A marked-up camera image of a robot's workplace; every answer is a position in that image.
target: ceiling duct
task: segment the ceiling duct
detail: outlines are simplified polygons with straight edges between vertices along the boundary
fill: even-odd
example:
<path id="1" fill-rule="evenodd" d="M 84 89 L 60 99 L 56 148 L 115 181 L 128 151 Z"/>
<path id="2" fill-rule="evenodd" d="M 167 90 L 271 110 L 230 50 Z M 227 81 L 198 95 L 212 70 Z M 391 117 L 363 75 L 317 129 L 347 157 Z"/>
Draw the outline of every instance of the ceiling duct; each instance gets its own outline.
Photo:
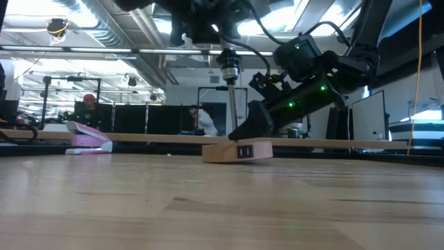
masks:
<path id="1" fill-rule="evenodd" d="M 100 42 L 106 48 L 131 48 L 133 43 L 128 36 L 121 30 L 117 23 L 113 20 L 106 9 L 97 0 L 54 0 L 62 6 L 67 7 L 72 12 L 81 13 L 84 6 L 91 13 L 94 13 L 95 18 L 99 21 L 97 27 L 105 29 L 103 32 L 89 33 L 94 39 Z M 131 60 L 126 63 L 133 66 L 139 71 L 141 76 L 150 83 L 153 87 L 164 88 L 167 80 L 154 66 L 158 65 L 158 56 L 151 55 L 149 62 L 140 56 L 136 60 Z"/>

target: ceiling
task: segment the ceiling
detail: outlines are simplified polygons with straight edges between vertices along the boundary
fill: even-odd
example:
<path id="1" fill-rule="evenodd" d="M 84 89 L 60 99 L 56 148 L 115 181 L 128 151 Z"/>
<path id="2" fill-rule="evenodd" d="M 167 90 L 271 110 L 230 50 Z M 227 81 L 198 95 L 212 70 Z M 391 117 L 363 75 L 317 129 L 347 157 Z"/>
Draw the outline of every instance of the ceiling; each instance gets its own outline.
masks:
<path id="1" fill-rule="evenodd" d="M 332 21 L 350 34 L 353 21 L 359 13 L 361 0 L 252 0 L 262 16 L 266 28 L 280 40 L 290 40 L 299 32 L 308 30 L 319 21 Z M 424 1 L 425 10 L 429 8 Z M 124 12 L 111 0 L 14 0 L 10 1 L 0 35 L 0 44 L 44 45 L 53 41 L 46 32 L 46 24 L 52 18 L 65 18 L 70 26 L 63 41 L 53 46 L 107 47 L 107 48 L 168 48 L 171 32 L 171 16 L 160 6 L 149 6 L 135 12 Z M 393 0 L 382 36 L 391 35 L 418 17 L 417 0 Z M 256 21 L 249 19 L 238 25 L 241 42 L 259 51 L 273 51 L 277 46 L 262 34 Z M 312 35 L 322 51 L 345 50 L 329 26 L 321 26 Z M 216 45 L 188 43 L 183 48 L 215 48 Z M 43 88 L 42 75 L 98 76 L 103 78 L 105 93 L 103 102 L 148 101 L 152 94 L 161 102 L 165 95 L 162 88 L 171 84 L 196 85 L 204 83 L 208 76 L 197 74 L 194 68 L 216 68 L 214 58 L 203 56 L 132 56 L 88 53 L 31 53 L 0 52 L 0 59 L 11 60 L 24 74 L 21 84 L 25 91 L 22 99 L 40 99 L 38 89 Z M 256 58 L 244 58 L 244 69 L 262 69 Z M 128 87 L 128 77 L 137 79 L 136 87 Z M 199 78 L 193 83 L 190 77 Z M 76 83 L 86 91 L 96 89 L 96 83 Z M 127 94 L 128 91 L 138 94 Z M 52 92 L 50 100 L 80 99 L 82 92 Z"/>

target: silver metal cylinder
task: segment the silver metal cylinder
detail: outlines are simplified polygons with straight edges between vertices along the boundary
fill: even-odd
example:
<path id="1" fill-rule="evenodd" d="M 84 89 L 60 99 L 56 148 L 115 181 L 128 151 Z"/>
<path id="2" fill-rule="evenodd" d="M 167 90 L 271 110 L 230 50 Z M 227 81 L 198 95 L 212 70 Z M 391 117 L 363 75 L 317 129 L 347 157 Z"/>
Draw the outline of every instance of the silver metal cylinder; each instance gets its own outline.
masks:
<path id="1" fill-rule="evenodd" d="M 228 95 L 230 99 L 232 129 L 235 130 L 237 128 L 237 113 L 236 113 L 236 95 L 234 94 L 234 85 L 228 86 Z"/>

